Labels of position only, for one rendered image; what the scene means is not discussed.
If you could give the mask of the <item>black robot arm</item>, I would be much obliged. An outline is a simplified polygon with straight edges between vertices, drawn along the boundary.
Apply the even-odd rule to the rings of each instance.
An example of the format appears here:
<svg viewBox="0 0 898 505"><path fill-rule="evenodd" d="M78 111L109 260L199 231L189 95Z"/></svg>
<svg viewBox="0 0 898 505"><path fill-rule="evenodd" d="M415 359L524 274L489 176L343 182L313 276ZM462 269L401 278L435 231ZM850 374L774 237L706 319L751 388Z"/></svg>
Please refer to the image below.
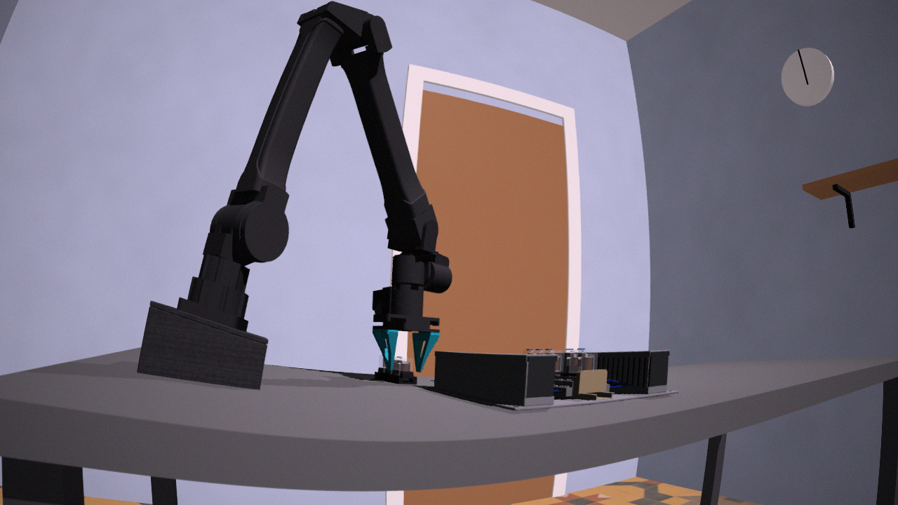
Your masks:
<svg viewBox="0 0 898 505"><path fill-rule="evenodd" d="M328 2L301 14L296 25L299 36L249 162L212 219L199 278L192 277L188 299L177 301L177 310L245 332L250 269L244 266L274 261L288 244L288 171L328 60L349 78L384 192L388 249L402 252L394 255L391 285L442 293L453 278L449 259L436 252L435 210L418 181L386 78L384 53L392 44L384 19ZM361 47L366 50L354 52Z"/></svg>

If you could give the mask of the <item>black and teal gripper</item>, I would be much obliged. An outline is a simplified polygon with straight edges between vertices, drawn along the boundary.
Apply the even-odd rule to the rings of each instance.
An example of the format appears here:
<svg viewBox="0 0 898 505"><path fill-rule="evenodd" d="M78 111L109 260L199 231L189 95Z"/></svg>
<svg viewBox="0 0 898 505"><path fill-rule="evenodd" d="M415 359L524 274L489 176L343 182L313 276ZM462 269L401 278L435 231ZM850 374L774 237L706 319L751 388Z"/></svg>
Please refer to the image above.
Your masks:
<svg viewBox="0 0 898 505"><path fill-rule="evenodd" d="M421 332L413 333L416 372L422 372L424 362L439 339L440 330L430 329L430 324L439 326L440 318L422 317L423 297L423 285L415 285L414 290L411 290L410 285L407 284L392 285L391 313L373 314L373 322L384 322L384 325L373 325L373 337L384 356L384 363L388 371L392 371L394 368L399 330L405 330L405 332L421 330ZM424 349L422 351L423 342Z"/></svg>

